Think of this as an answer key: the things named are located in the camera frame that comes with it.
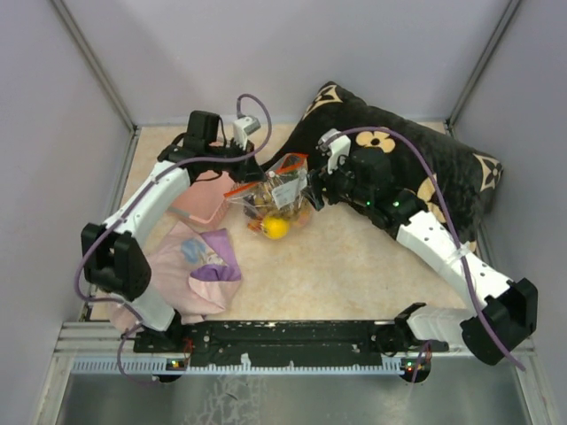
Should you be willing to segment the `clear zip bag orange zipper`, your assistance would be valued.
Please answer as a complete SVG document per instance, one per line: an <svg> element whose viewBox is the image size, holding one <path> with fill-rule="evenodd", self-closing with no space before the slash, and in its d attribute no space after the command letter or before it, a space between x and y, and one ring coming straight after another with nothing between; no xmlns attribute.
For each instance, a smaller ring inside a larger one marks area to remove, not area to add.
<svg viewBox="0 0 567 425"><path fill-rule="evenodd" d="M288 220L291 224L290 233L293 229L305 227L310 221L314 211L313 206L307 198L307 172L307 155L303 153L288 153L282 156L267 170L264 180L239 184L233 190L225 193L224 198L231 204L239 205L244 213L244 197L259 183L269 183L273 187L271 195L275 199L278 207L287 205L292 202L297 195L301 195L299 217L293 221ZM261 223L265 217L262 220L251 219L246 215L245 217L247 219L247 227L252 232L264 236Z"/></svg>

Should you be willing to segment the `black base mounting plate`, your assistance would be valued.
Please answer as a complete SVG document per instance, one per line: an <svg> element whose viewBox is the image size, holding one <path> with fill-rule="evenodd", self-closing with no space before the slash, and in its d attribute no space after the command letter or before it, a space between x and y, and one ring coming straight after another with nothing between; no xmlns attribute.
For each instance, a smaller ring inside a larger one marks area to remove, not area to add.
<svg viewBox="0 0 567 425"><path fill-rule="evenodd" d="M205 321L172 330L143 330L134 352L180 353L194 367L380 366L382 358L410 352L423 342L405 321Z"/></svg>

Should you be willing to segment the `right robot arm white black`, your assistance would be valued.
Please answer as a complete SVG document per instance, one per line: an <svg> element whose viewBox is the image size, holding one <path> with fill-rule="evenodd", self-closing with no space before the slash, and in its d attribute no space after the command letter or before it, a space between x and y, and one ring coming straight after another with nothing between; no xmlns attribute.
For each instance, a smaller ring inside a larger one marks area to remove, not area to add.
<svg viewBox="0 0 567 425"><path fill-rule="evenodd" d="M463 344L491 366L513 360L513 350L537 328L536 286L511 280L453 238L422 199L396 183L383 152L328 148L317 158L320 165L308 175L316 209L348 203L419 257L466 305L414 308L395 329L397 343L409 351L427 340Z"/></svg>

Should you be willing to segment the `yellow lemon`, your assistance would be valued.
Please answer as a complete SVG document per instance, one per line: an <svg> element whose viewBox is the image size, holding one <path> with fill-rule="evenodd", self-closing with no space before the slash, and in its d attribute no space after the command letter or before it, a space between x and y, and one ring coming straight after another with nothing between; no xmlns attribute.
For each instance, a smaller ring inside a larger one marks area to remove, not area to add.
<svg viewBox="0 0 567 425"><path fill-rule="evenodd" d="M289 233L291 224L284 218L267 216L262 220L261 228L265 237L279 240Z"/></svg>

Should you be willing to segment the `black pillow cream flowers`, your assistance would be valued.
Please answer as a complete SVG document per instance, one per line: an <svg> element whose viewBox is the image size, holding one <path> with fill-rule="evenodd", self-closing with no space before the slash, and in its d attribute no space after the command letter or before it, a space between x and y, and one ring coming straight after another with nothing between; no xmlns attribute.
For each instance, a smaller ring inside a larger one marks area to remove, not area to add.
<svg viewBox="0 0 567 425"><path fill-rule="evenodd" d="M320 137L335 128L352 129L351 151L382 150L401 187L422 199L442 224L453 222L462 243L476 249L478 229L495 199L503 173L494 156L471 148L429 127L367 104L334 81L323 84L285 144L263 163L269 170L288 153L307 155L318 167Z"/></svg>

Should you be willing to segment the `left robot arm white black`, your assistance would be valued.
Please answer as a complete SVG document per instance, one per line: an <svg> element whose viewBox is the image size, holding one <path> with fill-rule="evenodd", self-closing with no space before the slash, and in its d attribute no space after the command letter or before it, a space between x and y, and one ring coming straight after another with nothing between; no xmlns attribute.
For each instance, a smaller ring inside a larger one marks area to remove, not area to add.
<svg viewBox="0 0 567 425"><path fill-rule="evenodd" d="M134 328L153 331L154 343L168 352L183 344L184 330L176 324L175 309L151 286L151 267L143 252L146 239L201 174L227 174L234 182L252 182L261 175L255 159L259 148L249 140L260 122L239 113L226 143L217 141L220 124L215 113L192 112L186 132L161 151L126 204L103 223L89 223L81 231L82 259L74 278L106 292L106 303L124 306L135 317Z"/></svg>

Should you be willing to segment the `pink purple cloth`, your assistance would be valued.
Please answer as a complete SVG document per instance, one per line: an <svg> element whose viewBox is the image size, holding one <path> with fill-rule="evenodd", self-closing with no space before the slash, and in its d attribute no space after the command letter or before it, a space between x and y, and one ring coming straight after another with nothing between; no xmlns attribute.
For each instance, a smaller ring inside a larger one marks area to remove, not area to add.
<svg viewBox="0 0 567 425"><path fill-rule="evenodd" d="M148 262L151 286L180 314L183 325L228 310L242 281L225 228L198 233L178 223Z"/></svg>

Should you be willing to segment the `aluminium frame rail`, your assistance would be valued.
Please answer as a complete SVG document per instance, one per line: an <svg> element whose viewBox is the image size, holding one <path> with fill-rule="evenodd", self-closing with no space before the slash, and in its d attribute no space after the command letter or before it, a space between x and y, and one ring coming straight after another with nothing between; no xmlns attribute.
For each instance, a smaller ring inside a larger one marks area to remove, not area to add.
<svg viewBox="0 0 567 425"><path fill-rule="evenodd" d="M118 348L120 331L108 321L65 322L58 333L54 352L58 354L78 353L100 354L111 352ZM441 352L451 356L472 356L470 350L464 345L454 345L448 351ZM513 354L520 356L535 355L535 345L531 338L521 343Z"/></svg>

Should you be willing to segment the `brown longan bunch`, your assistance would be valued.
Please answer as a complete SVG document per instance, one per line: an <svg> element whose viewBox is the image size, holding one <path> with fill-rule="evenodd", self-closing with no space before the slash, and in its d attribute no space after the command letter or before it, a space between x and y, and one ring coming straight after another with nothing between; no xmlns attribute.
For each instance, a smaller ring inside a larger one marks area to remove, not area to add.
<svg viewBox="0 0 567 425"><path fill-rule="evenodd" d="M248 218L262 220L264 217L274 216L289 221L299 217L301 207L301 195L287 205L278 207L275 199L271 195L273 187L269 183L259 183L251 189L251 192L244 197L244 213Z"/></svg>

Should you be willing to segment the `pink plastic basket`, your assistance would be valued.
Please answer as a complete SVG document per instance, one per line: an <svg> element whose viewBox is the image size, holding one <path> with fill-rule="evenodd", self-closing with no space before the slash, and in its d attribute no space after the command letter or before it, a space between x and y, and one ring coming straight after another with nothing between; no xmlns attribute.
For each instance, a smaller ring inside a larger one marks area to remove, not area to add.
<svg viewBox="0 0 567 425"><path fill-rule="evenodd" d="M217 228L226 210L224 194L233 188L234 182L227 173L217 174L208 171L201 174L195 182L190 181L183 166L199 161L214 161L214 158L190 158L182 147L184 133L172 142L172 149L167 160L181 163L168 174L168 179L175 179L175 197L167 212L189 225L205 229Z"/></svg>

